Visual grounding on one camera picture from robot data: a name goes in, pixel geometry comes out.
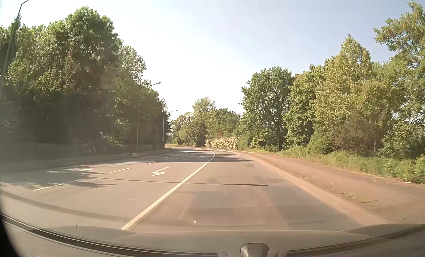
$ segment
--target car hood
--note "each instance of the car hood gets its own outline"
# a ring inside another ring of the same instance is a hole
[[[139,249],[153,249],[173,252],[224,252],[235,249],[240,256],[240,248],[248,243],[264,243],[270,249],[287,251],[310,249],[356,242],[375,238],[385,240],[387,236],[410,233],[425,225],[384,224],[361,227],[346,231],[276,231],[276,230],[236,230],[236,231],[173,231],[135,233],[131,231],[107,229],[92,226],[66,226],[50,230],[66,236],[99,241],[113,245],[133,246]]]

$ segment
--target white road arrow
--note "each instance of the white road arrow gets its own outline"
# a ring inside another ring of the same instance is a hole
[[[164,169],[168,169],[168,167],[164,167],[162,169],[159,169],[158,171],[151,172],[151,173],[153,174],[153,176],[162,175],[162,174],[165,174],[165,172],[160,172],[160,171],[163,171]]]

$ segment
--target sky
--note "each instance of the sky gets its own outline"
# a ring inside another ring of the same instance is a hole
[[[8,26],[23,0],[0,0]],[[416,1],[425,8],[425,0]],[[170,118],[209,96],[217,108],[242,113],[241,87],[252,74],[280,66],[292,74],[322,65],[351,34],[375,62],[393,54],[373,28],[410,11],[405,0],[29,0],[21,22],[48,25],[84,5],[109,17],[140,54],[143,77],[164,98]]]

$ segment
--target street lamp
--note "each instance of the street lamp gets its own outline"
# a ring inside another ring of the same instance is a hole
[[[21,14],[22,5],[24,3],[27,3],[28,1],[29,0],[26,0],[25,2],[21,3],[21,7],[19,8],[19,11],[17,13],[17,17],[15,19],[16,22],[19,21],[19,15]],[[8,66],[8,56],[10,55],[10,47],[11,47],[11,43],[12,43],[12,40],[13,40],[13,37],[14,37],[14,32],[15,32],[15,26],[16,26],[16,23],[14,23],[14,26],[11,30],[10,41],[8,43],[8,49],[6,50],[5,61],[3,62],[3,71],[2,71],[1,76],[0,76],[0,79],[1,79],[1,81],[0,81],[0,103],[1,103],[1,92],[3,91],[3,83],[5,82],[6,67]]]
[[[153,86],[153,85],[158,85],[158,84],[161,84],[162,82],[157,82],[157,83],[155,83],[155,84],[152,84],[152,85],[149,85],[149,86]]]
[[[163,113],[163,120],[162,120],[162,148],[165,148],[165,113]]]

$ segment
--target road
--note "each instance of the road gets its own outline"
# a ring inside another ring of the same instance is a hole
[[[1,174],[0,207],[45,228],[337,231],[360,226],[248,155],[193,148]]]

